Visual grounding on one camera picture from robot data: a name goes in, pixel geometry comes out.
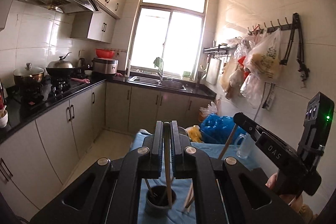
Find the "window frame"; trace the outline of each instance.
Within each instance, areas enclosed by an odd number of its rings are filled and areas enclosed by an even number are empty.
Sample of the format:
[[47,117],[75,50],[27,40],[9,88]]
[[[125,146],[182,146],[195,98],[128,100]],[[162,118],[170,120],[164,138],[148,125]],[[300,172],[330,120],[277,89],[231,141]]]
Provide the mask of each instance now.
[[[203,13],[200,13],[200,12],[196,12],[196,11],[185,9],[185,8],[179,8],[179,7],[164,5],[164,4],[148,3],[148,2],[143,2],[143,0],[140,0],[139,8],[137,10],[136,19],[135,19],[135,23],[134,23],[134,26],[133,26],[132,36],[131,36],[129,56],[132,58],[134,39],[135,39],[135,34],[137,32],[138,22],[139,22],[140,13],[141,13],[142,8],[154,9],[154,10],[164,10],[164,11],[170,12],[169,22],[168,22],[168,27],[167,27],[167,32],[166,32],[166,37],[165,37],[164,44],[167,41],[167,35],[168,35],[170,21],[171,21],[171,17],[172,17],[173,12],[179,12],[179,13],[185,13],[185,14],[198,16],[198,17],[202,18],[202,23],[201,23],[202,30],[201,30],[201,35],[199,37],[199,45],[198,45],[198,49],[197,49],[196,59],[195,59],[195,62],[194,62],[194,67],[193,67],[193,70],[191,71],[191,76],[190,76],[190,80],[194,80],[194,78],[196,76],[196,68],[198,66],[198,63],[199,63],[198,61],[199,61],[199,58],[200,58],[200,55],[201,55],[202,38],[203,38],[203,33],[204,33],[204,23],[205,23],[207,3],[208,3],[208,0],[204,0],[204,10],[203,10]],[[162,56],[161,57],[163,57],[163,54],[164,54],[164,47],[165,47],[164,44],[163,44],[163,51],[162,51]],[[151,68],[137,67],[137,66],[131,66],[131,70],[142,70],[142,71],[150,72],[150,73],[157,73],[159,71],[158,69],[151,69]],[[164,71],[164,75],[181,78],[180,75],[174,74],[174,73],[171,73],[171,72],[167,72],[167,71]]]

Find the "tiled floor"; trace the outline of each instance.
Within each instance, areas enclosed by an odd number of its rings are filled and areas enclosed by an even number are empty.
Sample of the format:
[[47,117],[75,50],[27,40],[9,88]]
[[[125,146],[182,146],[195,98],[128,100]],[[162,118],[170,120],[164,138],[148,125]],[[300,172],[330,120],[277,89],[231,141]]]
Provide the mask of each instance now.
[[96,160],[102,157],[110,160],[116,160],[124,157],[128,152],[133,139],[134,138],[130,135],[104,130],[95,140],[93,146],[87,154],[80,160],[68,182],[63,185],[63,189],[78,178]]

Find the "window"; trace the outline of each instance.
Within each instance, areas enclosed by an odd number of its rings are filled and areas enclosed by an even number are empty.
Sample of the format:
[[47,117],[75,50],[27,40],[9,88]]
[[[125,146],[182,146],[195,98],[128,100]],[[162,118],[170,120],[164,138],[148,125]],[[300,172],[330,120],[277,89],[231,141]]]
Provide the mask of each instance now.
[[132,69],[157,71],[154,60],[164,61],[164,74],[192,76],[200,54],[206,0],[142,0],[131,52]]

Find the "rice cooker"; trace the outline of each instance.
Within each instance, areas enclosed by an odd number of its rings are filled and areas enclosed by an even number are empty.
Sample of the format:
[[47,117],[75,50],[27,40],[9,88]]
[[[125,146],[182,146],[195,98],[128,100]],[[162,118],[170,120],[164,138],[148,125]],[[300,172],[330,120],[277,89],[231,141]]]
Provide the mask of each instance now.
[[95,57],[93,59],[93,71],[105,75],[114,75],[117,73],[118,60],[110,58]]

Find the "yellow object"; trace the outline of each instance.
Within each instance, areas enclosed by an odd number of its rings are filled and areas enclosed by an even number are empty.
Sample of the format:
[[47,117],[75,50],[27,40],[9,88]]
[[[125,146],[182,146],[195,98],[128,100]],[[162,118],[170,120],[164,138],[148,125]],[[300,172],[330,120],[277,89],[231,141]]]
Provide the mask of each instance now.
[[201,140],[202,135],[199,126],[188,127],[185,130],[187,131],[189,138],[191,138],[193,142],[203,143],[203,141]]

